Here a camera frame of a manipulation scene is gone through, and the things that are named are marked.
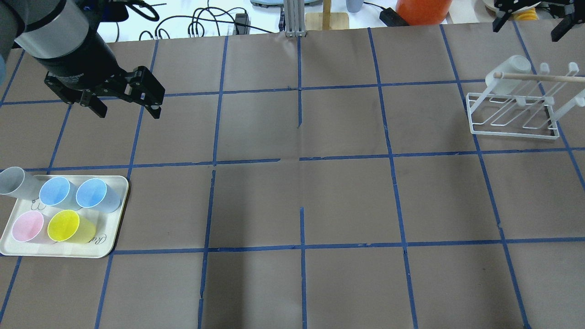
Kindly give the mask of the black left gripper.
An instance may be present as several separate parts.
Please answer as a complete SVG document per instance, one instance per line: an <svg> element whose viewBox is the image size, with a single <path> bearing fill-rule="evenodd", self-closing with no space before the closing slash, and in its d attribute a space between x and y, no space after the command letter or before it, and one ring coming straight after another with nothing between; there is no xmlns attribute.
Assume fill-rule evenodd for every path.
<svg viewBox="0 0 585 329"><path fill-rule="evenodd" d="M114 96L160 118L165 88L144 65L131 72L122 69L100 35L87 35L75 50L45 58L43 65L48 71L44 83L67 104L79 103L105 118L108 107L100 97Z"/></svg>

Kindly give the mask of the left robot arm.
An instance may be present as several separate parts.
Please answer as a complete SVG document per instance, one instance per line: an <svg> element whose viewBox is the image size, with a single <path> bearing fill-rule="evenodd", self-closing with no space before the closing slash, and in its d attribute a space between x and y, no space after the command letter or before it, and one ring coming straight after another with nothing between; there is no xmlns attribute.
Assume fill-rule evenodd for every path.
<svg viewBox="0 0 585 329"><path fill-rule="evenodd" d="M67 104L80 104L105 118L103 96L146 108L158 119L165 88L140 65L122 69L97 29L102 22L128 19L131 9L159 21L143 0L3 0L1 2L1 79L14 44L46 70L44 83Z"/></svg>

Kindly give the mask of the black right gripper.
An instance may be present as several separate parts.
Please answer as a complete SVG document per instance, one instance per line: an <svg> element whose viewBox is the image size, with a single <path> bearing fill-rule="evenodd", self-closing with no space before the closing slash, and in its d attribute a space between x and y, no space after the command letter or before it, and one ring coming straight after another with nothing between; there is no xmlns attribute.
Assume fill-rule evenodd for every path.
<svg viewBox="0 0 585 329"><path fill-rule="evenodd" d="M584 0L496 0L495 20L492 23L493 32L497 33L512 16L512 12L535 6L540 2L547 2L564 7L564 18L550 32L552 42L558 42L573 27L585 22Z"/></svg>

